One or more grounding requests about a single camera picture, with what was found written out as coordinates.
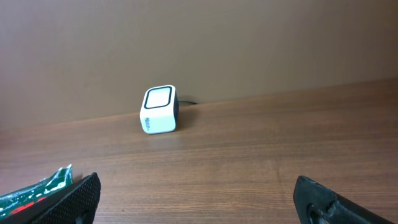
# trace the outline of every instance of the wooden table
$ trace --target wooden table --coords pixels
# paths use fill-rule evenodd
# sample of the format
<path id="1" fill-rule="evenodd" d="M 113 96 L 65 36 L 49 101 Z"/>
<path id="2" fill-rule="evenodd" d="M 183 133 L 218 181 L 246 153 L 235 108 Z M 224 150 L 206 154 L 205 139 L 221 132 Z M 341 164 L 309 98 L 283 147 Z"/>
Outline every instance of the wooden table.
<path id="1" fill-rule="evenodd" d="M 398 222 L 398 80 L 186 106 L 173 133 L 126 114 L 0 134 L 0 194 L 73 164 L 95 223 L 298 223 L 306 175 Z"/>

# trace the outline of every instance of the plastic packaging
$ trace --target plastic packaging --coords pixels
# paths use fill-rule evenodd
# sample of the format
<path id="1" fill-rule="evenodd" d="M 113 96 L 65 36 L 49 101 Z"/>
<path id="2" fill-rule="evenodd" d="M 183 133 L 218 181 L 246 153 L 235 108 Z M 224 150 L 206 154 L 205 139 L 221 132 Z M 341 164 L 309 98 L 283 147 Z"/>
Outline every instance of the plastic packaging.
<path id="1" fill-rule="evenodd" d="M 72 183 L 72 165 L 69 165 L 59 168 L 54 175 L 37 184 L 0 196 L 0 220 L 32 206 Z"/>

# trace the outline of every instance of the white cube device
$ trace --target white cube device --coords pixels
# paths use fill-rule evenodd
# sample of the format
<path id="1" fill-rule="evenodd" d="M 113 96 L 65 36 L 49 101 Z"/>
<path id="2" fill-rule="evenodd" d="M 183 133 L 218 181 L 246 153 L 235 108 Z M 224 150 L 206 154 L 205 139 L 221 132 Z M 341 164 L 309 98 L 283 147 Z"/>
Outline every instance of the white cube device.
<path id="1" fill-rule="evenodd" d="M 139 117 L 147 134 L 174 131 L 178 117 L 178 99 L 172 85 L 157 86 L 145 92 Z"/>

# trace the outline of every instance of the logo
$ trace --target logo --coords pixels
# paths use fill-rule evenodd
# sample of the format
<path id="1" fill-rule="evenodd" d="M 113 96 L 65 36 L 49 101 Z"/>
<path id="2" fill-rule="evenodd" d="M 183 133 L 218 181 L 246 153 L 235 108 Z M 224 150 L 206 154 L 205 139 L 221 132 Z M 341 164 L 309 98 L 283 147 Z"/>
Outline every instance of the logo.
<path id="1" fill-rule="evenodd" d="M 145 118 L 145 125 L 147 126 L 147 130 L 149 131 L 149 118 Z"/>

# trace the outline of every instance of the beige wall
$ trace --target beige wall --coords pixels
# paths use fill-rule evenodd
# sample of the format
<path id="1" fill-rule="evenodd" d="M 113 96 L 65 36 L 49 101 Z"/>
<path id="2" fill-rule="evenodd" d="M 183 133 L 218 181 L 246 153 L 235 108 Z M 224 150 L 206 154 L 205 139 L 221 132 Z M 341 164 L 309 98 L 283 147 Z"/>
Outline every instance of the beige wall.
<path id="1" fill-rule="evenodd" d="M 2 0 L 0 129 L 393 77 L 397 0 Z"/>

